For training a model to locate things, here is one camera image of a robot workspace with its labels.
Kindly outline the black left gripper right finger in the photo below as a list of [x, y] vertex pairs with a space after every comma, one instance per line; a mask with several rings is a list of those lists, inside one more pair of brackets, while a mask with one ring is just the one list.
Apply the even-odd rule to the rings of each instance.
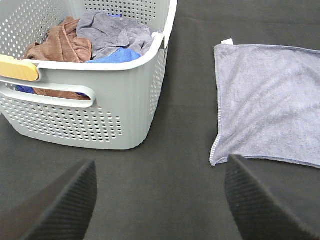
[[259, 160], [228, 157], [224, 189], [244, 240], [318, 240], [320, 171], [280, 164], [285, 174], [262, 167]]

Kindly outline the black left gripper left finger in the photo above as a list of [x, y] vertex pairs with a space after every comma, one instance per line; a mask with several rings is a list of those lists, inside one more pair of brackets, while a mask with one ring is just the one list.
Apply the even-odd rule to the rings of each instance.
[[2, 240], [82, 240], [97, 201], [93, 160], [82, 160], [27, 201], [1, 215]]

